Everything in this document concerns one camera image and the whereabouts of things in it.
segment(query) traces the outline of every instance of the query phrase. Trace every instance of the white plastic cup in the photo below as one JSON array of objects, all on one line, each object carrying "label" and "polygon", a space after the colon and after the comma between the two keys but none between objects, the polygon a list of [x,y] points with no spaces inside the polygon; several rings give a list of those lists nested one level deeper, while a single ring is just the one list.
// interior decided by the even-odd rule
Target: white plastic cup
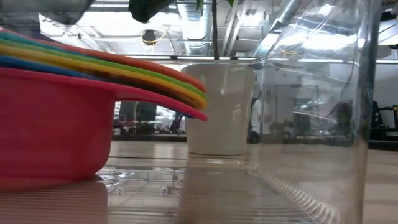
[{"label": "white plastic cup", "polygon": [[232,156],[243,154],[248,135],[254,70],[245,65],[190,65],[185,72],[206,85],[207,122],[187,119],[190,153]]}]

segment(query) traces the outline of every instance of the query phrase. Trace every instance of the ceiling duct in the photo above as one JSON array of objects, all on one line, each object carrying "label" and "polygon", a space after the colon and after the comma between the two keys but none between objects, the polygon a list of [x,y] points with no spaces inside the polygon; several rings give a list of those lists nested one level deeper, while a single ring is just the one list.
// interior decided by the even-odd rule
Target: ceiling duct
[{"label": "ceiling duct", "polygon": [[[196,3],[184,3],[177,1],[178,11],[181,15],[182,35],[188,40],[203,40],[209,33],[210,5],[204,4],[203,10],[197,9]],[[209,49],[208,42],[192,41],[185,42],[188,55],[207,55]]]},{"label": "ceiling duct", "polygon": [[272,44],[277,38],[277,34],[270,34],[271,32],[287,26],[294,18],[303,0],[283,0],[280,4],[280,10],[267,15],[262,28],[263,36],[265,37],[259,47],[253,52],[254,57],[263,57],[267,54]]},{"label": "ceiling duct", "polygon": [[280,4],[281,10],[279,11],[279,15],[271,25],[269,32],[287,26],[293,19],[302,2],[302,0],[283,0]]}]

